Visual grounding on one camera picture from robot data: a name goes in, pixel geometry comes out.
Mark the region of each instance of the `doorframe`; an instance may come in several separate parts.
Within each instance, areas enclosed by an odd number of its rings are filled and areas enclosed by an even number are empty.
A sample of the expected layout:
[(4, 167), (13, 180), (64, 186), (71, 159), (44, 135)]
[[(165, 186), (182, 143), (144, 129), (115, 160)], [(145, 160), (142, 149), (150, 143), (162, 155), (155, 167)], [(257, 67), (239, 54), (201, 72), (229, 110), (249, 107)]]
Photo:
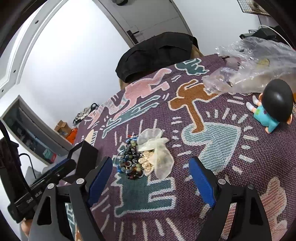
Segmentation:
[(97, 7), (105, 14), (105, 16), (109, 19), (109, 21), (113, 24), (113, 26), (116, 28), (116, 30), (119, 32), (119, 34), (122, 36), (122, 38), (125, 40), (125, 42), (128, 44), (130, 48), (135, 46), (133, 41), (129, 38), (127, 33), (124, 31), (124, 29), (120, 26), (120, 24), (117, 22), (117, 20), (113, 17), (113, 15), (108, 11), (108, 9), (101, 3), (100, 0), (92, 0)]
[(187, 24), (186, 21), (185, 21), (185, 18), (183, 17), (183, 15), (182, 15), (182, 13), (180, 12), (179, 8), (178, 8), (177, 5), (175, 4), (174, 0), (169, 0), (169, 1), (172, 3), (174, 9), (175, 9), (175, 10), (177, 11), (177, 13), (179, 14), (179, 16), (180, 16), (182, 22), (184, 23), (185, 28), (187, 29), (188, 33), (189, 33), (191, 36), (193, 36), (193, 35), (192, 35), (192, 32), (191, 32), (191, 30), (190, 30), (190, 28), (189, 28), (189, 26), (188, 26), (188, 24)]
[[(119, 32), (119, 34), (122, 36), (122, 38), (125, 40), (125, 42), (128, 44), (128, 46), (130, 48), (134, 47), (135, 44), (133, 43), (133, 41), (130, 39), (130, 37), (128, 36), (128, 34), (124, 31), (124, 29), (121, 27), (121, 25), (117, 22), (117, 20), (113, 17), (113, 15), (109, 12), (109, 10), (103, 5), (103, 3), (101, 2), (101, 0), (93, 0), (95, 2), (95, 4), (98, 6), (98, 8), (106, 15), (106, 17), (109, 19), (109, 21), (113, 24), (113, 26), (117, 29), (117, 31)], [(186, 23), (183, 15), (181, 14), (179, 8), (177, 7), (177, 5), (174, 3), (173, 0), (168, 0), (171, 2), (172, 6), (174, 7), (174, 9), (176, 10), (176, 12), (178, 13), (179, 17), (181, 18), (186, 30), (188, 31), (189, 35), (192, 35), (192, 32), (188, 26), (188, 24)]]

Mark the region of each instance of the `metal wire grid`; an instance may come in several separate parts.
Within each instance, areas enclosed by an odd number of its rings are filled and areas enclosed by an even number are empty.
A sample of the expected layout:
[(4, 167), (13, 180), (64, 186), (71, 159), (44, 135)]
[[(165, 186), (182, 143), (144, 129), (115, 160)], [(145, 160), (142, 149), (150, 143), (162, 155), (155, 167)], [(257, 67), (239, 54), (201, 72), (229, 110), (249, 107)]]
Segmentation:
[(262, 7), (253, 0), (237, 0), (242, 11), (245, 13), (270, 16)]

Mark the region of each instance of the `blue gripper pad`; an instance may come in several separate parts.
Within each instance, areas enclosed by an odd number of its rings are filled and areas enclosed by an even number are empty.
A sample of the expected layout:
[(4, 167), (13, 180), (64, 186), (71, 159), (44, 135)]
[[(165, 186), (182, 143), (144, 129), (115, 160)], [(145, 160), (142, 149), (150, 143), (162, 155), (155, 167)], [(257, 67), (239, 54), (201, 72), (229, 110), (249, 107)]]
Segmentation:
[(104, 187), (111, 175), (113, 168), (112, 159), (109, 157), (104, 165), (102, 166), (101, 170), (95, 177), (92, 184), (89, 186), (89, 198), (87, 200), (87, 203), (89, 204), (89, 207), (92, 207), (93, 204), (97, 203)]
[(54, 171), (55, 169), (57, 169), (59, 166), (63, 165), (68, 160), (70, 160), (70, 159), (69, 158), (65, 158), (60, 163), (56, 164), (53, 168), (51, 168), (50, 171)]
[(203, 201), (208, 203), (210, 207), (213, 208), (216, 204), (213, 187), (194, 158), (189, 160), (189, 172), (200, 192)]

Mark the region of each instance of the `white wall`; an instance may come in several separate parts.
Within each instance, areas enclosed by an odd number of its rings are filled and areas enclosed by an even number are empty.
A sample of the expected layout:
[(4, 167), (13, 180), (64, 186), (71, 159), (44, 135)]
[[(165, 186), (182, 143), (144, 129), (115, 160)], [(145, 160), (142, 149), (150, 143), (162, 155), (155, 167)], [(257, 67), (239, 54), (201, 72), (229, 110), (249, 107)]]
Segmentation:
[(120, 90), (115, 69), (128, 49), (92, 0), (69, 0), (37, 39), (20, 83), (52, 117), (46, 124), (71, 126), (85, 107)]
[(216, 53), (215, 47), (239, 41), (239, 36), (258, 29), (257, 15), (243, 13), (237, 0), (173, 0), (197, 38), (203, 55)]

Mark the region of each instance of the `plastic bag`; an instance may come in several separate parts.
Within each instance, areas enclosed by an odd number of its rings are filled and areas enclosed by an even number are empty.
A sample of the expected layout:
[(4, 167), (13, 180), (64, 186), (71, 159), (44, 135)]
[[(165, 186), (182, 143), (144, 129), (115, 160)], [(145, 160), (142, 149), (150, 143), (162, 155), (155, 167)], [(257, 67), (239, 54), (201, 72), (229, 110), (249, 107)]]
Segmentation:
[(149, 163), (154, 166), (154, 173), (158, 179), (165, 179), (172, 171), (174, 158), (166, 148), (168, 138), (161, 138), (161, 129), (146, 129), (137, 138), (137, 151), (154, 150)]
[(216, 49), (230, 58), (225, 67), (202, 78), (207, 93), (260, 93), (277, 78), (296, 92), (296, 51), (288, 45), (248, 37)]

